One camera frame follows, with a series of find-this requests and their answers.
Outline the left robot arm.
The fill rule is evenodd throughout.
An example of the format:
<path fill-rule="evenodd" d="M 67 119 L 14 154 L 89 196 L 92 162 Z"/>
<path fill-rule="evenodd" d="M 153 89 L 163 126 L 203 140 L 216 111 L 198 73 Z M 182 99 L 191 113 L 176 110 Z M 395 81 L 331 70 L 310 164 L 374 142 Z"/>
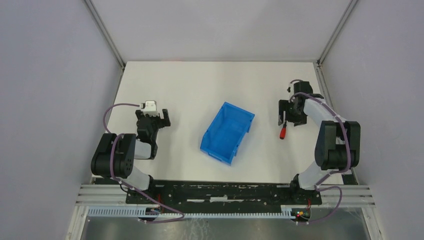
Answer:
<path fill-rule="evenodd" d="M 159 113 L 136 110 L 137 133 L 115 133 L 102 135 L 90 163 L 93 175 L 126 183 L 130 188 L 145 191 L 153 177 L 135 167 L 135 160 L 153 160 L 158 151 L 159 129 L 170 127 L 171 121 L 166 108 Z"/>

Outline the red handled black screwdriver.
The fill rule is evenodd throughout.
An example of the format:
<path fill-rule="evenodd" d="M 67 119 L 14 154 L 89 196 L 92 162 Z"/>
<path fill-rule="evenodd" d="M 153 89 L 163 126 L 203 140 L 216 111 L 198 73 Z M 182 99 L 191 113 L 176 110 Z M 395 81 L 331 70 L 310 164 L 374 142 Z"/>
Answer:
<path fill-rule="evenodd" d="M 281 140 L 285 139 L 286 132 L 287 132 L 287 121 L 284 121 L 284 123 L 282 124 L 282 128 L 281 128 L 280 134 L 279 134 L 279 138 Z"/>

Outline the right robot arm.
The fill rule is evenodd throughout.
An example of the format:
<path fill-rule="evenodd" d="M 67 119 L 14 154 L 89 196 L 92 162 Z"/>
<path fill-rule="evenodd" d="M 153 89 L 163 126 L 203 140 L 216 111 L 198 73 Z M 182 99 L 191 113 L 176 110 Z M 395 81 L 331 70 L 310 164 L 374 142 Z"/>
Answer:
<path fill-rule="evenodd" d="M 361 126 L 336 113 L 308 81 L 292 80 L 287 88 L 288 99 L 278 102 L 279 137 L 284 139 L 287 124 L 305 125 L 311 119 L 319 128 L 314 148 L 314 161 L 293 178 L 297 188 L 317 191 L 334 174 L 356 167 L 360 161 Z"/>

